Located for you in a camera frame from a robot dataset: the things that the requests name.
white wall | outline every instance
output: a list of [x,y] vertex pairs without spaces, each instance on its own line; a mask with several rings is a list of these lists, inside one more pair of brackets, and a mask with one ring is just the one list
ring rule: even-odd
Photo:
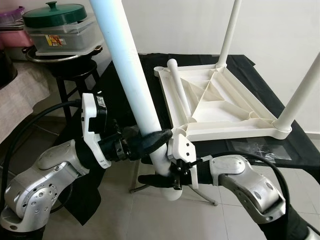
[[[39,8],[45,0],[2,0]],[[122,0],[139,53],[219,54],[233,0]],[[89,0],[79,3],[92,12]],[[287,104],[320,50],[319,0],[243,0],[230,54],[245,54],[275,94]],[[99,72],[110,62],[97,56]],[[320,83],[297,121],[320,133]]]

tablecloth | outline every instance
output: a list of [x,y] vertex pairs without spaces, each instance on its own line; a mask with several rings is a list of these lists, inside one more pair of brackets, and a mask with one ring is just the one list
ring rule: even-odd
[[50,95],[51,74],[31,62],[15,62],[16,78],[0,89],[0,143],[33,112],[33,106]]

white plastic part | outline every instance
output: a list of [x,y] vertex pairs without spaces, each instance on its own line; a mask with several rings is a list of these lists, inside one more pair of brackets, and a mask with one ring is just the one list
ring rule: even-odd
[[181,101],[184,113],[186,116],[190,117],[191,112],[190,112],[187,97],[186,97],[186,94],[184,91],[184,87],[182,86],[181,78],[179,76],[177,61],[175,59],[171,58],[166,63],[166,65],[170,69],[172,79],[174,81],[175,89],[176,89],[176,92],[178,93],[178,96]]
[[[177,159],[181,159],[185,163],[193,163],[197,160],[196,148],[182,134],[174,134],[168,143],[168,158],[176,163]],[[192,188],[198,189],[197,165],[190,168],[190,176]]]
[[108,161],[103,152],[100,149],[98,142],[101,140],[99,134],[95,134],[94,131],[89,131],[89,119],[97,116],[97,107],[92,93],[82,94],[82,110],[81,123],[83,140],[91,149],[95,159],[99,165],[106,169],[111,166],[111,162]]
[[[160,131],[161,126],[121,1],[90,2],[142,136]],[[169,174],[171,164],[166,153],[167,146],[164,144],[150,154],[155,171],[163,176]]]
[[316,56],[309,71],[306,73],[279,118],[273,122],[275,128],[281,131],[291,130],[291,124],[295,120],[298,111],[301,109],[308,94],[314,88],[318,80],[320,80],[320,53]]
[[190,141],[271,136],[285,139],[291,130],[274,127],[277,119],[226,68],[215,64],[178,67],[191,116],[186,116],[168,68],[160,78],[171,125]]
[[169,201],[175,201],[182,195],[182,190],[175,190],[172,187],[160,188],[160,192]]
[[238,19],[238,15],[240,12],[241,2],[242,2],[242,0],[234,0],[229,24],[228,24],[228,27],[226,29],[226,33],[224,36],[224,41],[223,41],[221,53],[219,56],[219,60],[216,63],[217,68],[227,66],[227,57],[228,57],[229,49],[231,46],[232,37],[235,32],[237,19]]

metal tripod leg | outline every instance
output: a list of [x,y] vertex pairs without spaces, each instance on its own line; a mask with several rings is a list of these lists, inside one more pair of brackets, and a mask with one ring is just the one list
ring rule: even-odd
[[203,199],[207,200],[209,203],[212,203],[214,206],[218,206],[219,203],[218,203],[217,201],[215,201],[215,200],[211,199],[210,197],[204,195],[204,194],[203,194],[202,192],[200,192],[199,190],[192,188],[191,185],[188,185],[188,186],[189,186],[189,188],[191,188],[192,191],[194,191],[194,192],[195,192],[196,194],[198,194],[200,197],[202,197]]
[[129,190],[129,193],[131,193],[131,194],[134,194],[135,192],[139,192],[139,191],[141,191],[141,190],[143,190],[143,189],[146,189],[146,188],[148,188],[148,187],[150,187],[150,185],[143,185],[143,186],[139,186],[139,187],[136,187],[136,188],[132,188],[132,189],[130,189]]

sticker label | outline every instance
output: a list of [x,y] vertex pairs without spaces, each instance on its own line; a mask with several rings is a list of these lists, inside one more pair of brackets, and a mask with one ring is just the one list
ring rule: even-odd
[[105,100],[102,96],[96,96],[96,100],[100,107],[106,108]]
[[46,41],[49,46],[63,46],[67,45],[66,41],[63,38],[60,38],[58,35],[45,35]]

